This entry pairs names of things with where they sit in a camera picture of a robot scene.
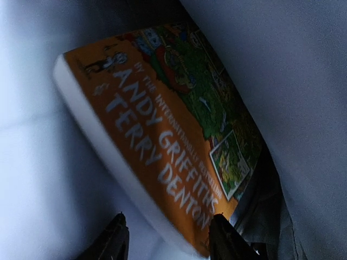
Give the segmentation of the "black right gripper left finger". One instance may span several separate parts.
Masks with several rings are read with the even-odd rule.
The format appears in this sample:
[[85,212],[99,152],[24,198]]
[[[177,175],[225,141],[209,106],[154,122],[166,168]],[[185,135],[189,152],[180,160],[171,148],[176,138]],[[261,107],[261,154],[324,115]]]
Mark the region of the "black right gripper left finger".
[[117,214],[105,227],[97,239],[76,259],[127,260],[129,250],[129,230],[125,215]]

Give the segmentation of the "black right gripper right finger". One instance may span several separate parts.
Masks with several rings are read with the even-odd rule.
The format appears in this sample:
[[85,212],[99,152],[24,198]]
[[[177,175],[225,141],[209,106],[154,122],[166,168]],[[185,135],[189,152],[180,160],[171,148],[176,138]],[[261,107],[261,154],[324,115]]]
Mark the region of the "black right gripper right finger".
[[213,216],[209,226],[210,259],[260,259],[223,214]]

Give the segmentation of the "navy blue student backpack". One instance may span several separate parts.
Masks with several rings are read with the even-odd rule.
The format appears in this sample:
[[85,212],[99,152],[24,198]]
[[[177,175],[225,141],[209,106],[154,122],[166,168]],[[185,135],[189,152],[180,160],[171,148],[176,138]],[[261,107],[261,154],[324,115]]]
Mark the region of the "navy blue student backpack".
[[187,18],[279,173],[279,259],[346,259],[346,1],[1,1],[1,259],[74,259],[120,211],[129,259],[192,259],[109,175],[52,79],[65,51]]

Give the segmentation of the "orange Treehouse book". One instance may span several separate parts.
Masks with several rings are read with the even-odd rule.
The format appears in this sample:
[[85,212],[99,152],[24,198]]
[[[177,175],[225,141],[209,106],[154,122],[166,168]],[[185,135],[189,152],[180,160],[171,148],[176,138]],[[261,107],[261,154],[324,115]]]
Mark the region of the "orange Treehouse book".
[[207,258],[215,214],[234,213],[263,140],[193,22],[59,55],[54,79],[100,160],[169,243]]

